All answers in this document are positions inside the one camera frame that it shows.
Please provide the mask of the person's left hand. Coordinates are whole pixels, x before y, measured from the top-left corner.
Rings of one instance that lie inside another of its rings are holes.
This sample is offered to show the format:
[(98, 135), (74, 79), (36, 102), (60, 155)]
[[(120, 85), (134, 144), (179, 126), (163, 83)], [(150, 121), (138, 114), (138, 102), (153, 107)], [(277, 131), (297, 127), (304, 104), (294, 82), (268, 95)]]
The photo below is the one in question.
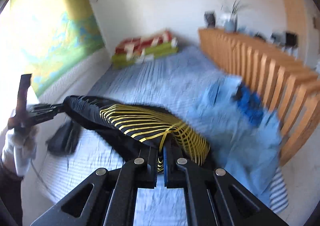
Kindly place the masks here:
[(31, 160), (36, 157), (38, 131), (38, 127), (33, 126), (24, 132), (12, 129), (5, 134), (1, 161), (6, 169), (18, 177), (27, 174)]

